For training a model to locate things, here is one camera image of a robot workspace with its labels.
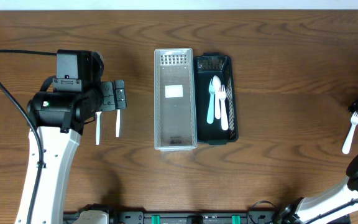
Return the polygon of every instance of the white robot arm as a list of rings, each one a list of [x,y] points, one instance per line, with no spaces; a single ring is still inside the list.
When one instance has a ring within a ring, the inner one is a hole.
[[[346,170],[347,177],[317,197],[300,198],[280,212],[282,223],[329,223],[358,211],[358,155]]]
[[[101,112],[126,109],[124,81],[101,81],[104,64],[97,52],[0,50],[0,53],[57,56],[56,76],[44,81],[29,101],[27,114],[1,82],[0,89],[31,127],[29,165],[15,223],[62,223],[70,167],[84,125],[99,119]],[[52,92],[47,91],[51,84]],[[100,138],[100,122],[97,127]]]

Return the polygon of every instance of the black cable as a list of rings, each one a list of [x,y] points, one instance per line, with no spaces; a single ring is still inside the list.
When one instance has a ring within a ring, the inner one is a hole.
[[[324,218],[324,217],[327,217],[328,215],[332,215],[332,214],[334,214],[334,213],[336,213],[336,212],[338,212],[338,211],[340,211],[340,210],[342,210],[342,209],[344,209],[344,208],[347,208],[347,207],[349,207],[349,206],[353,206],[354,204],[357,204],[357,203],[358,203],[358,200],[351,200],[350,202],[347,202],[346,204],[341,205],[341,206],[339,206],[338,208],[332,209],[332,210],[329,211],[329,212],[326,212],[326,213],[324,213],[324,214],[322,214],[322,215],[318,215],[317,217],[312,218],[310,221],[308,221],[308,222],[305,223],[305,224],[313,223],[313,222],[315,222],[315,221],[317,221],[317,220],[319,220],[319,219],[322,219],[322,218]]]
[[[0,50],[0,53],[19,53],[19,54],[36,54],[36,55],[56,56],[56,53],[36,52],[36,51],[30,51],[30,50]],[[16,99],[11,95],[11,93],[4,87],[4,85],[1,82],[0,82],[0,89],[12,101],[12,103],[16,106],[16,108],[23,115],[24,119],[27,121],[27,124],[29,124],[29,126],[31,127],[31,130],[35,136],[35,140],[37,141],[37,145],[38,145],[38,151],[39,151],[39,161],[37,163],[38,170],[37,170],[37,176],[35,178],[34,188],[33,188],[32,195],[31,195],[29,212],[27,214],[27,222],[26,222],[26,224],[31,224],[35,198],[37,197],[37,191],[38,191],[38,186],[40,184],[41,172],[42,172],[42,168],[44,167],[44,151],[42,150],[40,136],[37,133],[37,127],[35,127],[35,125],[31,122],[29,116],[25,113],[25,111],[23,110],[23,108],[19,104],[19,102],[16,101]]]
[[[251,220],[251,222],[252,222],[253,224],[256,224],[256,222],[252,219],[252,215],[250,215],[249,212],[251,211],[251,209],[255,208],[257,205],[260,205],[261,203],[267,203],[267,204],[269,204],[269,205],[271,205],[271,206],[274,207],[275,213],[272,215],[272,221],[267,222],[266,224],[271,224],[271,223],[273,223],[273,220],[274,220],[274,218],[275,218],[275,215],[276,215],[276,213],[278,212],[278,208],[277,208],[272,202],[269,202],[268,200],[261,200],[261,201],[256,202],[255,204],[253,204],[253,206],[251,206],[251,207],[248,209],[249,219]]]
[[[54,78],[56,78],[56,75],[52,75],[51,77],[48,77],[42,84],[40,91],[47,91],[50,85],[52,84]]]

